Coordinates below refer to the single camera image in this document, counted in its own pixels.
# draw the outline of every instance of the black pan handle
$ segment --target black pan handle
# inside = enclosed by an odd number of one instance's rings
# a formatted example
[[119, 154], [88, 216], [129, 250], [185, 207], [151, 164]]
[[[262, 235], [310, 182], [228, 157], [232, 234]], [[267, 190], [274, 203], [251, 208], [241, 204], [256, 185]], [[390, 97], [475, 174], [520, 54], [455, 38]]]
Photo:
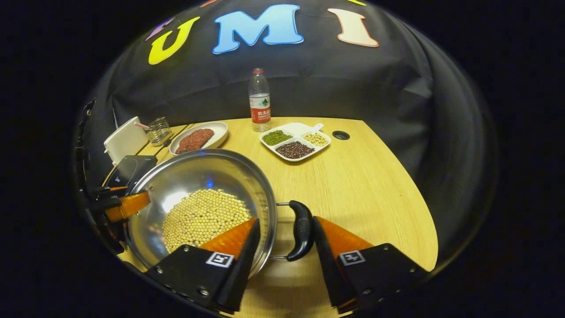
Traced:
[[312, 213], [307, 206], [298, 202], [277, 203], [277, 205], [288, 205], [294, 211], [294, 248], [284, 258], [287, 261], [296, 261], [310, 252], [314, 245], [314, 231], [312, 230]]

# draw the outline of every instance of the white plate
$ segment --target white plate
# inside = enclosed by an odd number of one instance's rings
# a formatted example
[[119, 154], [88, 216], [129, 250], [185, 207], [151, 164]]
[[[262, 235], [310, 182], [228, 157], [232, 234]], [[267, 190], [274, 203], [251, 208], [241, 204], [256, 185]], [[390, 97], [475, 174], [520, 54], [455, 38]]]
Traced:
[[[284, 160], [288, 160], [288, 161], [292, 161], [292, 162], [296, 162], [296, 161], [300, 161], [300, 160], [304, 160], [310, 156], [313, 156], [315, 153], [320, 152], [322, 149], [324, 149], [325, 147], [329, 146], [329, 144], [332, 142], [332, 140], [328, 137], [328, 135], [324, 134], [321, 131], [318, 131], [317, 134], [319, 134], [320, 136], [322, 136], [325, 140], [328, 141], [327, 144], [323, 145], [322, 147], [319, 146], [315, 146], [313, 144], [311, 144], [309, 141], [306, 141], [302, 136], [309, 134], [312, 131], [313, 127], [310, 127], [308, 125], [305, 125], [303, 123], [288, 123], [288, 124], [284, 124], [282, 126], [278, 126], [276, 128], [273, 129], [269, 129], [266, 132], [262, 133], [259, 135], [259, 140], [261, 141], [261, 143], [263, 143], [265, 145], [265, 147], [269, 148], [271, 151], [273, 151], [274, 153], [276, 153], [279, 157], [283, 158]], [[269, 146], [267, 143], [265, 143], [265, 141], [263, 141], [263, 136], [265, 136], [266, 134], [269, 134], [270, 132], [273, 132], [275, 130], [282, 130], [282, 132], [286, 135], [290, 135], [292, 136], [291, 139], [285, 140], [281, 143], [278, 143], [276, 145], [273, 146]], [[275, 149], [291, 143], [293, 141], [300, 141], [302, 144], [310, 147], [310, 148], [314, 148], [314, 151], [305, 155], [304, 157], [300, 157], [298, 159], [289, 159], [286, 158], [285, 156], [281, 155], [280, 153], [278, 153]]]
[[176, 138], [171, 142], [171, 146], [169, 147], [169, 152], [173, 156], [178, 156], [178, 154], [175, 154], [175, 151], [179, 148], [180, 141], [184, 137], [192, 134], [193, 131], [199, 129], [205, 129], [205, 128], [212, 129], [214, 131], [214, 135], [210, 139], [208, 139], [208, 141], [200, 149], [217, 148], [219, 145], [221, 145], [224, 142], [225, 138], [228, 136], [228, 125], [222, 122], [210, 122], [210, 123], [199, 124], [198, 126], [191, 127], [187, 131], [176, 136]]

